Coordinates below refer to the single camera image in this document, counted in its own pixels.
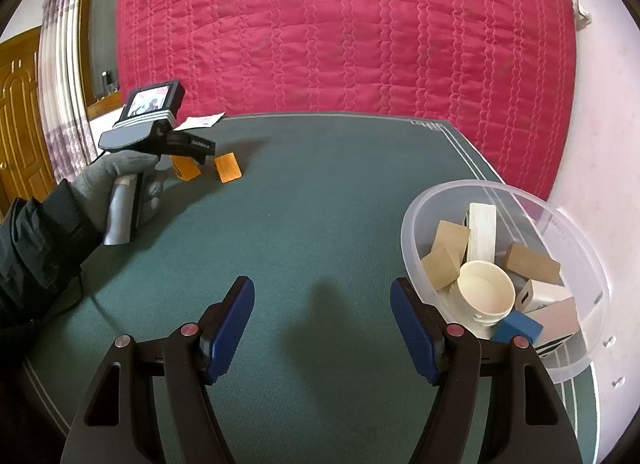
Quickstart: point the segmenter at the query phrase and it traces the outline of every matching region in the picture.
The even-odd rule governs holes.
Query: door panel
[[[0,184],[0,224],[2,224],[2,219],[4,219],[4,213],[9,209],[10,202],[6,193],[4,192],[4,187]]]
[[[35,28],[0,44],[0,181],[9,202],[42,201],[55,186],[38,110],[39,41]]]

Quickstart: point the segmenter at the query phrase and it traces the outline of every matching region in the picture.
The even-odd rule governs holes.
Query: green table mat
[[[229,373],[209,389],[236,461],[408,462],[435,389],[415,372],[389,308],[391,282],[406,275],[402,217],[430,186],[497,175],[446,121],[263,115],[225,118],[202,135],[218,155],[235,153],[242,178],[222,184],[210,163],[189,183],[170,182],[135,243],[87,260],[88,297],[25,360],[30,395],[68,431],[117,335],[168,335],[246,275],[254,312]],[[478,457],[489,389],[483,379],[465,463]],[[155,390],[167,462],[179,463],[162,380]],[[587,463],[594,390],[590,368],[558,386]]]

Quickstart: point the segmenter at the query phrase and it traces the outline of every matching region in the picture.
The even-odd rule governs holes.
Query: pink bedspread
[[[570,0],[118,0],[123,93],[178,78],[178,118],[352,111],[451,121],[546,198],[575,76]]]

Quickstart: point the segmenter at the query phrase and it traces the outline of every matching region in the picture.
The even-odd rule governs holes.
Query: gray glove
[[[104,233],[107,229],[113,182],[123,175],[145,172],[145,187],[140,196],[139,224],[146,224],[158,210],[166,179],[166,171],[154,169],[158,161],[157,155],[130,150],[105,154],[93,165],[86,167],[70,184],[71,192],[96,229]]]

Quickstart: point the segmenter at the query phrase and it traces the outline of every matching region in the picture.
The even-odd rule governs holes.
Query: curtain
[[[79,0],[45,0],[38,58],[38,105],[53,173],[72,181],[95,159],[82,96]]]

